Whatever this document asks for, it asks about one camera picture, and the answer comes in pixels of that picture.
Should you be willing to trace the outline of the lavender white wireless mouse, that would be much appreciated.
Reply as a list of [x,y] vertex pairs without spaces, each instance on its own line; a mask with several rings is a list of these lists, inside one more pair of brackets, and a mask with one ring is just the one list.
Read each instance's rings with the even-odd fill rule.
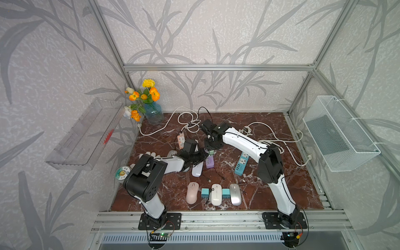
[[202,162],[200,162],[199,164],[197,164],[196,166],[194,166],[193,168],[192,168],[192,176],[194,176],[194,177],[200,177],[201,176],[201,174],[202,174],[202,170],[203,170],[203,165],[204,165],[204,162],[202,161]]

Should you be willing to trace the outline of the pink wireless mouse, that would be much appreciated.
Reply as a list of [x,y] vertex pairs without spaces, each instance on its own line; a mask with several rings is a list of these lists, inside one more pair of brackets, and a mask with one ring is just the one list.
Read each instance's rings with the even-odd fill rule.
[[197,182],[190,182],[186,193],[186,202],[190,205],[196,203],[199,192],[199,184]]

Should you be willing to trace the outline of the teal usb charger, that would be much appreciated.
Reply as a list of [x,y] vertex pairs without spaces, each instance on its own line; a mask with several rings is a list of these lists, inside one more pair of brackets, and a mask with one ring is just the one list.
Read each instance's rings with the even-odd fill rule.
[[209,196],[210,196],[210,190],[207,188],[202,188],[201,189],[201,198],[209,199]]
[[222,189],[222,198],[229,199],[230,198],[230,189]]

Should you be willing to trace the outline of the teal power strip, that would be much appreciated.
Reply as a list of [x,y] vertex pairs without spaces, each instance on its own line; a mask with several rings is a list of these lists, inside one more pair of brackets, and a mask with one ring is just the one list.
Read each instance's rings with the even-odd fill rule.
[[243,172],[244,172],[244,170],[246,168],[248,160],[249,160],[248,154],[242,152],[242,154],[241,154],[241,156],[239,158],[239,161],[238,161],[238,163],[237,163],[237,165],[236,165],[236,167],[234,169],[234,173],[236,175],[238,175],[238,176],[242,176],[243,175]]

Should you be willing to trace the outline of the silver wireless mouse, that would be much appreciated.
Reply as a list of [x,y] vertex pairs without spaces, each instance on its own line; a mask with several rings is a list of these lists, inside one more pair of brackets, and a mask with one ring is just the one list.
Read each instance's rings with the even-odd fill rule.
[[229,185],[230,199],[234,206],[240,206],[242,204],[242,195],[240,186],[237,183],[231,183]]

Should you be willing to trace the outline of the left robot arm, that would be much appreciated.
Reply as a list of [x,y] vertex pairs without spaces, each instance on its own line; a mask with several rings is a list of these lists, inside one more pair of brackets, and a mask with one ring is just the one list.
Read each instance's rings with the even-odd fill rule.
[[195,167],[207,157],[205,149],[193,139],[186,140],[183,149],[176,155],[156,158],[143,154],[125,178],[123,187],[129,195],[141,202],[147,216],[163,223],[167,210],[157,193],[164,175]]

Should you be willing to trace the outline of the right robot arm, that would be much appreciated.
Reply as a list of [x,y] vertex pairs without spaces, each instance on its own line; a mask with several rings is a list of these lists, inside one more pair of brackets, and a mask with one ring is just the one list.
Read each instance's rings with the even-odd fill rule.
[[258,177],[270,187],[282,221],[294,224],[300,210],[292,199],[283,171],[281,154],[277,148],[271,148],[241,134],[228,123],[214,124],[206,119],[200,129],[206,134],[204,139],[207,150],[219,150],[224,145],[231,145],[247,154],[258,163]]

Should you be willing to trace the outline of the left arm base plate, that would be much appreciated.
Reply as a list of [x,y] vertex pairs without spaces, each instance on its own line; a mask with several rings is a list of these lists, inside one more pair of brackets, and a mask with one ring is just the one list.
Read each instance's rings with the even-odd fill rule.
[[182,222],[182,213],[163,213],[158,219],[155,219],[143,213],[139,221],[139,230],[179,230]]

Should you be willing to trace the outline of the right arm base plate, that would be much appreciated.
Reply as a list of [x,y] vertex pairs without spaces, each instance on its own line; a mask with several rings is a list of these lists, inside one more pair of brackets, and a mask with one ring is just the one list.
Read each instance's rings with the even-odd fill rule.
[[289,229],[308,229],[308,222],[304,213],[298,209],[291,215],[278,212],[264,212],[262,219],[266,229],[289,230]]

